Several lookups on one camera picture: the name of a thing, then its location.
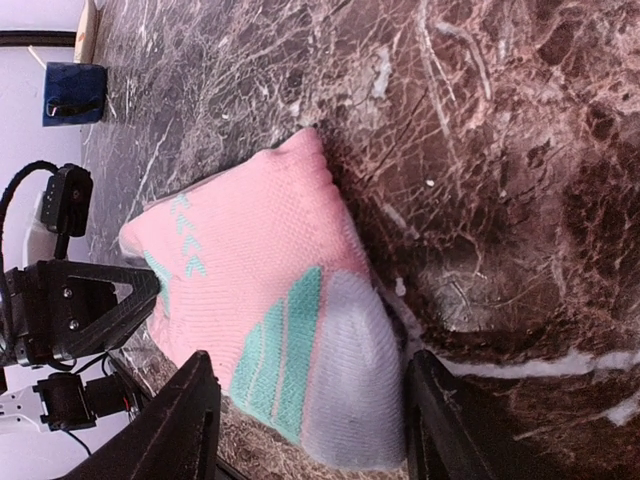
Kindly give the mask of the pink patterned sock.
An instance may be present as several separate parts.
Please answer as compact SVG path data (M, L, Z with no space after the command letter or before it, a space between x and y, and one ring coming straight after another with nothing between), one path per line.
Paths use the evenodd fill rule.
M402 463L396 336L314 129L156 202L119 245L160 282L147 328L174 364L206 351L238 409L324 465Z

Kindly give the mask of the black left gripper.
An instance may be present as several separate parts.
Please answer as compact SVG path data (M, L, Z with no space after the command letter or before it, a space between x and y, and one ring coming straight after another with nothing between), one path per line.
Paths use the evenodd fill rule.
M160 283L149 269L62 260L4 274L1 365L42 366L121 347L151 313ZM60 344L64 338L64 353Z

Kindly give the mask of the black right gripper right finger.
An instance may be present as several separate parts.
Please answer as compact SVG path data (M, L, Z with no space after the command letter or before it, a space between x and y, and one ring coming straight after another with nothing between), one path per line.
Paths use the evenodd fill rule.
M405 374L405 425L411 479L496 479L456 398L460 383L430 351L414 354Z

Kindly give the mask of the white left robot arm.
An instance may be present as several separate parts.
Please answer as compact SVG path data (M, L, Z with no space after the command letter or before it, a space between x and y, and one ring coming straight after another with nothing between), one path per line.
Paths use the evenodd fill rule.
M93 190L90 173L73 164L38 160L23 167L1 197L6 213L19 185L49 173L40 221L54 235L53 256L1 271L1 366L48 366L35 385L1 387L1 431L88 429L98 419L136 410L136 395L121 375L83 381L76 365L90 365L120 348L154 309L160 282L153 271L70 261L69 240L86 233Z

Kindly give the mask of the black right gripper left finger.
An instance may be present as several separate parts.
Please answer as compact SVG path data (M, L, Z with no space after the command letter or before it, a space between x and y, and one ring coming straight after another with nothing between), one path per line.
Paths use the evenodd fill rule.
M214 479L221 388L196 351L143 412L66 479Z

